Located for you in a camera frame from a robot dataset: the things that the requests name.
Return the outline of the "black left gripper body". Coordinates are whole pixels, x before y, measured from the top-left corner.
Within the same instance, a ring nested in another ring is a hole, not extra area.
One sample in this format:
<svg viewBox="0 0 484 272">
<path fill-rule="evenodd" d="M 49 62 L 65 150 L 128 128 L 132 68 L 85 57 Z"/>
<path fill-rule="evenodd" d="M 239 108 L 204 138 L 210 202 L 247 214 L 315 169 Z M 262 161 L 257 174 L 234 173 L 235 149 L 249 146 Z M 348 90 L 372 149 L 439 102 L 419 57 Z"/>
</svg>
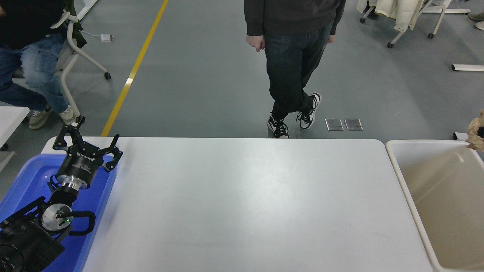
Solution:
<svg viewBox="0 0 484 272">
<path fill-rule="evenodd" d="M 103 163 L 103 158 L 98 156 L 99 150 L 99 147 L 90 143 L 82 146 L 74 144 L 67 148 L 67 155 L 57 172 L 57 180 L 72 176 L 82 181 L 93 181 Z"/>
</svg>

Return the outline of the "person's right hand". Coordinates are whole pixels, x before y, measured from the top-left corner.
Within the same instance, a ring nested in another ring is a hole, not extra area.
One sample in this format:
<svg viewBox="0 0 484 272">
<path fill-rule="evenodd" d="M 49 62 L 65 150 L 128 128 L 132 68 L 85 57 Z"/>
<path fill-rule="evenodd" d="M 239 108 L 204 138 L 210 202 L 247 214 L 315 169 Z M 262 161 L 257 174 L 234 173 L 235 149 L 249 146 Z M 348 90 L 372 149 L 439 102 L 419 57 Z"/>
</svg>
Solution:
<svg viewBox="0 0 484 272">
<path fill-rule="evenodd" d="M 261 52 L 265 49 L 265 39 L 264 36 L 246 36 L 246 42 L 256 50 L 256 52 Z"/>
</svg>

